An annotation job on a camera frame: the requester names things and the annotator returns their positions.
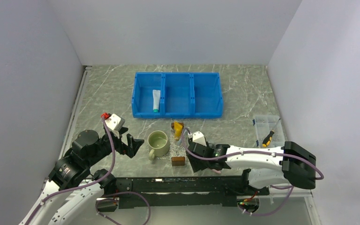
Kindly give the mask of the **yellow toothpaste tube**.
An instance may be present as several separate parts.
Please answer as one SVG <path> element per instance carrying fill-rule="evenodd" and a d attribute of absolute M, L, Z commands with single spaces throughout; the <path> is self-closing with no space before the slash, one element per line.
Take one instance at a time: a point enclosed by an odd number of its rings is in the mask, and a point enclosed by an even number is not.
<path fill-rule="evenodd" d="M 177 121 L 175 121 L 173 123 L 172 129 L 173 129 L 174 138 L 176 141 L 178 141 L 181 138 L 183 128 L 184 128 L 184 123 L 177 122 Z"/>

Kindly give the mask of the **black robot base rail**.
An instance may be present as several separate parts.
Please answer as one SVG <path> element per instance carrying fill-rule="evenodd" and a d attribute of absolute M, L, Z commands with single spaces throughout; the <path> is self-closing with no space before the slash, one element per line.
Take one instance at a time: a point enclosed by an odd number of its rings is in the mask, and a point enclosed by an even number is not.
<path fill-rule="evenodd" d="M 104 181 L 104 197 L 116 194 L 119 209 L 145 206 L 221 205 L 233 207 L 243 196 L 269 195 L 269 189 L 249 186 L 242 175 L 202 177 L 117 177 Z"/>

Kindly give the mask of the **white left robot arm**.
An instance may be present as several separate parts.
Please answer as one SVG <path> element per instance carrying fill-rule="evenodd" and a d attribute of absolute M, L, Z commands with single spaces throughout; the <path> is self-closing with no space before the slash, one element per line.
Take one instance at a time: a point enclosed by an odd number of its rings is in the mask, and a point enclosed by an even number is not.
<path fill-rule="evenodd" d="M 92 182 L 82 185 L 97 162 L 118 152 L 132 158 L 144 144 L 127 134 L 127 143 L 111 130 L 100 137 L 94 130 L 84 130 L 59 159 L 48 176 L 42 193 L 22 225 L 58 225 L 69 223 L 92 200 L 112 196 L 117 190 L 112 170 L 100 169 L 92 175 Z"/>

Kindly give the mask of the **cream ceramic mug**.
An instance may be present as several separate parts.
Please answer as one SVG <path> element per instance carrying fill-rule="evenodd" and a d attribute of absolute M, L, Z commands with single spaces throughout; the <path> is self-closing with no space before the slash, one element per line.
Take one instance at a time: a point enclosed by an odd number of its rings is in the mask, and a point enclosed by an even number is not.
<path fill-rule="evenodd" d="M 170 149 L 168 136 L 163 131 L 153 131 L 147 139 L 149 147 L 149 160 L 153 161 L 156 157 L 165 155 Z"/>

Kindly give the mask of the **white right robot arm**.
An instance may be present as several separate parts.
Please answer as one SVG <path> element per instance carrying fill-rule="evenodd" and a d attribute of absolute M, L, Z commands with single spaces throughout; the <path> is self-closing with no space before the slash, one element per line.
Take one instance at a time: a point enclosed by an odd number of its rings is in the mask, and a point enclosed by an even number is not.
<path fill-rule="evenodd" d="M 204 169 L 245 169 L 247 177 L 240 181 L 240 190 L 250 195 L 257 189 L 289 183 L 296 188 L 312 190 L 323 179 L 316 167 L 316 157 L 295 142 L 284 146 L 257 149 L 229 144 L 208 144 L 189 141 L 183 144 L 194 172 Z"/>

